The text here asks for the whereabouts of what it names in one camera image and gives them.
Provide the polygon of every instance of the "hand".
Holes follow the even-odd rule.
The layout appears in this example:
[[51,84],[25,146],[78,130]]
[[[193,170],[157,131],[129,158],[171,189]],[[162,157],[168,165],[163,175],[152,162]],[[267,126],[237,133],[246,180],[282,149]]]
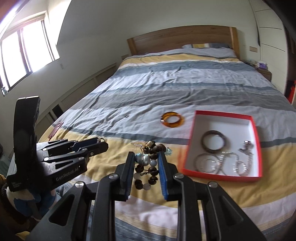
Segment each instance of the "hand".
[[29,202],[35,202],[38,206],[38,211],[43,217],[49,209],[57,202],[56,191],[44,191],[41,193],[35,190],[25,189],[17,192],[11,192],[7,187],[6,195],[11,205],[21,214],[26,217],[33,215],[32,209],[29,207]]

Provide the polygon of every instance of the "orange bracelet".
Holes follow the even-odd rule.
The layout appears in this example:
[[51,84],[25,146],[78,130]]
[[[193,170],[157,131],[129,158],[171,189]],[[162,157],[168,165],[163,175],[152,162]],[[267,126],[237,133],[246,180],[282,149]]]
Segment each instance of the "orange bracelet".
[[[170,116],[177,116],[179,117],[179,120],[177,120],[176,122],[166,122],[166,120],[170,117]],[[180,125],[183,124],[183,117],[182,115],[176,113],[176,112],[173,112],[173,111],[170,111],[170,112],[166,112],[162,115],[161,119],[160,119],[161,123],[164,124],[165,126],[167,127],[178,127]]]

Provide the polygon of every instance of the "striped bedspread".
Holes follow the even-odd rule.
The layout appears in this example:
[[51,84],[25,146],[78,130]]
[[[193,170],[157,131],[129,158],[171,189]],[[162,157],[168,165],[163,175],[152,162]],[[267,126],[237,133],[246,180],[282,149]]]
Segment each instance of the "striped bedspread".
[[[109,150],[90,158],[88,171],[73,182],[99,181],[125,162],[129,151],[140,152],[142,141],[154,140],[171,148],[167,160],[178,165],[195,110],[253,116],[263,177],[254,183],[219,184],[272,240],[296,208],[296,110],[261,74],[236,58],[197,55],[194,49],[129,57],[109,80],[55,122],[63,125],[52,140],[96,136],[108,142]],[[167,111],[184,116],[184,124],[162,125],[160,117]],[[41,142],[48,141],[54,125]],[[159,182],[149,191],[133,186],[128,201],[116,203],[118,240],[175,240],[176,230],[177,202],[163,200]]]

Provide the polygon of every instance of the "open red box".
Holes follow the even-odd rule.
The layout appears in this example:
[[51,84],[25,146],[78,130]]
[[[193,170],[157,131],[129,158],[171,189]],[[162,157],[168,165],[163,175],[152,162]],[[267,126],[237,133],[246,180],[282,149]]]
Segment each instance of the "open red box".
[[[209,130],[216,130],[224,134],[227,138],[226,147],[223,151],[235,152],[239,155],[240,161],[247,164],[247,155],[241,153],[238,149],[243,148],[245,140],[251,141],[253,147],[253,160],[250,172],[247,176],[239,176],[233,171],[235,156],[226,156],[224,159],[223,171],[217,174],[204,173],[196,171],[194,168],[195,158],[205,153],[201,146],[202,135]],[[191,130],[191,137],[186,151],[186,157],[181,164],[181,172],[188,176],[200,177],[211,180],[235,181],[235,182],[252,182],[262,177],[262,158],[260,141],[256,125],[252,116],[197,110]]]

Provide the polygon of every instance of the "wall switch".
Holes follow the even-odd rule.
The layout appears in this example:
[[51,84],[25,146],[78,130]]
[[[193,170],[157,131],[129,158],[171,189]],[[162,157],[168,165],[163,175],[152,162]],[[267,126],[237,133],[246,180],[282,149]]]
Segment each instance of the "wall switch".
[[255,47],[251,47],[251,46],[250,46],[250,51],[252,51],[252,52],[256,52],[256,53],[257,53],[257,52],[258,52],[258,49],[255,48]]
[[121,56],[121,59],[124,60],[124,59],[127,58],[127,57],[128,57],[128,54],[125,54],[125,55],[122,55],[122,56]]

